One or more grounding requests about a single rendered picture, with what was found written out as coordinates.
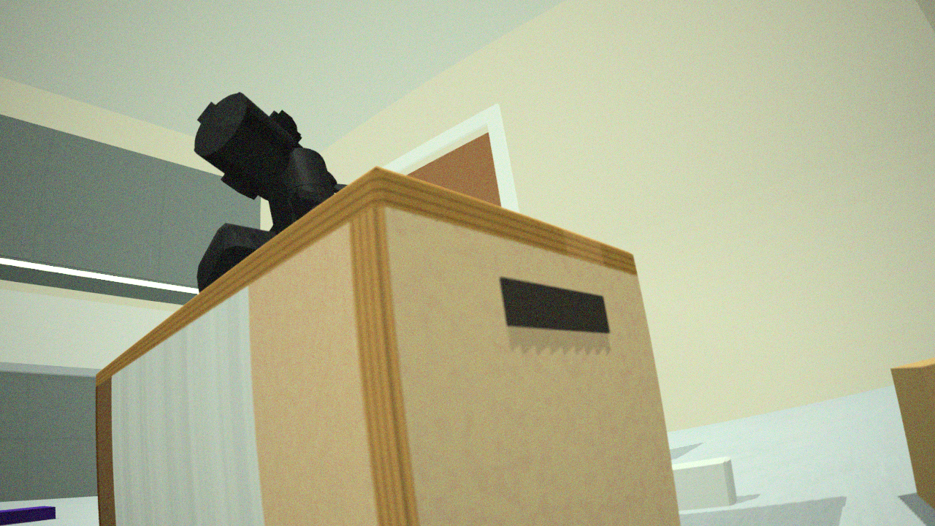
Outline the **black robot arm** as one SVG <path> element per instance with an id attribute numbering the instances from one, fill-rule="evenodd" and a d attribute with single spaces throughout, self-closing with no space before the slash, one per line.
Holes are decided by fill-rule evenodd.
<path id="1" fill-rule="evenodd" d="M 272 206 L 281 194 L 298 186 L 318 184 L 333 194 L 339 184 L 327 171 L 323 156 L 302 148 L 302 137 L 285 111 L 267 115 L 246 94 L 238 92 L 208 104 L 197 119 L 194 152 L 224 173 L 221 182 Z"/>

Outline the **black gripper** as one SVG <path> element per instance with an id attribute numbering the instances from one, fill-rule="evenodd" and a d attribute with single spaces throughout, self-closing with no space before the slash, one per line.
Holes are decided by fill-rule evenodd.
<path id="1" fill-rule="evenodd" d="M 334 194 L 328 188 L 318 184 L 298 186 L 281 194 L 272 206 L 273 226 L 270 231 L 224 223 L 217 230 L 213 241 L 208 244 L 208 249 L 199 263 L 198 292 L 207 289 L 232 267 L 236 267 L 262 245 L 309 212 L 313 212 L 315 207 L 332 196 Z"/>

